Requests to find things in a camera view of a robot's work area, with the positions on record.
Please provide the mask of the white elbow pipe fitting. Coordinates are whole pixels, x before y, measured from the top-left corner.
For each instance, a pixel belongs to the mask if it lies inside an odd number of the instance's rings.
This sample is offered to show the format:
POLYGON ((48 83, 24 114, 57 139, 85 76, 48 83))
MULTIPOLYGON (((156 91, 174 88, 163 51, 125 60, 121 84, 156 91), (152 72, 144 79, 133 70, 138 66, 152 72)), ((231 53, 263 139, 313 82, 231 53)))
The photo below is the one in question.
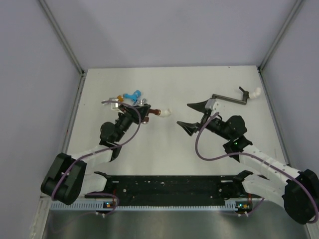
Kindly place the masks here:
POLYGON ((172 114, 171 109, 159 110, 158 116, 161 118, 166 118, 166 117, 169 117, 171 114, 172 114))

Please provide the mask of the brown water faucet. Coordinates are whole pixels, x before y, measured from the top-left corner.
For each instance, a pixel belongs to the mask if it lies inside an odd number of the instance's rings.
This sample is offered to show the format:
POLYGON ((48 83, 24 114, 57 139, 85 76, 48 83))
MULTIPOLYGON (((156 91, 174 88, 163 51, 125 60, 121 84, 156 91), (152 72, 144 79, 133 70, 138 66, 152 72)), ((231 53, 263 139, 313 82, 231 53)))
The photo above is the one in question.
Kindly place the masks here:
POLYGON ((148 113, 146 114, 145 118, 142 121, 142 124, 147 124, 150 120, 150 115, 159 116, 161 111, 159 109, 149 109, 148 113))

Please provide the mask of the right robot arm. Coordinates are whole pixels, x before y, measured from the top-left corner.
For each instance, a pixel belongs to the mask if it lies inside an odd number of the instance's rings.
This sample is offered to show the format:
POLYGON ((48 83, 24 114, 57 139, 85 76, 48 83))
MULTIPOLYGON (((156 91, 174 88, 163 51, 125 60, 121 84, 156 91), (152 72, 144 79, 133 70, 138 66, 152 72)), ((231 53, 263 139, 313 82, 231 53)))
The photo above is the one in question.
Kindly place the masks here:
POLYGON ((297 170, 279 162, 259 150, 244 134, 247 132, 241 116, 231 116, 223 121, 217 111, 217 101, 188 104, 193 110, 203 113, 200 122, 186 123, 178 121, 190 136, 201 136, 207 129, 227 142, 223 145, 225 157, 231 157, 257 172, 242 173, 243 179, 232 186, 238 197, 248 193, 261 196, 285 209, 297 223, 314 224, 319 220, 319 178, 311 170, 297 170))

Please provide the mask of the white elbow fitting on faucet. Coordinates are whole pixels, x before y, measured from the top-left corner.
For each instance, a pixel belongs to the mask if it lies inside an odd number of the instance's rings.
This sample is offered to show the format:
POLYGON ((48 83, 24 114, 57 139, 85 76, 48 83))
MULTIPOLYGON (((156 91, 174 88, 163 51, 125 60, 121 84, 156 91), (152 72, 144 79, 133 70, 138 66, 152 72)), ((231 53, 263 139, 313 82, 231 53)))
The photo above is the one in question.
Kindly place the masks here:
POLYGON ((250 99, 256 99, 261 95, 261 88, 257 87, 252 93, 249 93, 250 99))

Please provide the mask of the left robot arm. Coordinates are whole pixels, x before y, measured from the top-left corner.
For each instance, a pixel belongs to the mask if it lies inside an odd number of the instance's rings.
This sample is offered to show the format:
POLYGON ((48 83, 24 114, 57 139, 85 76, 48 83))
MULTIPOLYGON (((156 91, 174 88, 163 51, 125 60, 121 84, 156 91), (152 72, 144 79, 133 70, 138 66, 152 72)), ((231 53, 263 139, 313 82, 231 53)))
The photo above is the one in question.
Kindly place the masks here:
POLYGON ((54 201, 66 205, 74 203, 78 197, 97 193, 109 197, 113 185, 107 182, 105 173, 97 167, 118 158, 123 143, 120 140, 132 124, 141 125, 146 120, 151 106, 130 106, 122 103, 115 122, 107 121, 101 125, 99 144, 81 153, 58 154, 43 179, 40 190, 54 201))

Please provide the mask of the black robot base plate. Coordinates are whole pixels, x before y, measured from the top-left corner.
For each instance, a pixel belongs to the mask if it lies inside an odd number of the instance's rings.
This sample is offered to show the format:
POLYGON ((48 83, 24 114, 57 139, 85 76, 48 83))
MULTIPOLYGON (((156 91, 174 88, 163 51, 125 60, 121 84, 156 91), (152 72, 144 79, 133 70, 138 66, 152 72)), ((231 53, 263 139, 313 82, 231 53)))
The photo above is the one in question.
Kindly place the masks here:
POLYGON ((104 192, 117 196, 120 206, 224 206, 225 200, 248 198, 233 175, 117 175, 108 178, 104 192))

